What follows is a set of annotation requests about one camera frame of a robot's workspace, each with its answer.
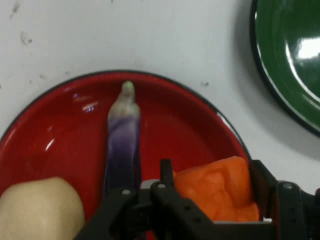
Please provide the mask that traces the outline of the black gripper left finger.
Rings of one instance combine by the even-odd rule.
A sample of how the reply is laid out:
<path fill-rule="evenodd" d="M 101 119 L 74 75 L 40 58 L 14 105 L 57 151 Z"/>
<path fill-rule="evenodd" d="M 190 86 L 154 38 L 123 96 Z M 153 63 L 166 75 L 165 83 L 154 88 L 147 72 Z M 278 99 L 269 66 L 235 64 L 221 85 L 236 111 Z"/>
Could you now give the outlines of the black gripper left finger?
<path fill-rule="evenodd" d="M 102 201 L 76 240 L 140 240 L 152 231 L 158 240 L 206 240 L 213 222 L 174 187 L 170 159 L 160 161 L 160 180 L 150 188 L 116 188 Z"/>

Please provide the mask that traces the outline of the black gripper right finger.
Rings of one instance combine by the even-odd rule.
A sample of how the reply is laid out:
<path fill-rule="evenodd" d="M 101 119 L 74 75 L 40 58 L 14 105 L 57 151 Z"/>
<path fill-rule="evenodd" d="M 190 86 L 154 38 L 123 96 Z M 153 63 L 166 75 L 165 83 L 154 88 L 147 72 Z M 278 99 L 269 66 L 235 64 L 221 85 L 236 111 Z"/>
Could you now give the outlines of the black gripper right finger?
<path fill-rule="evenodd" d="M 249 162 L 256 204 L 262 218 L 271 219 L 273 240 L 320 238 L 320 190 L 304 192 L 297 184 L 277 180 L 260 160 Z"/>

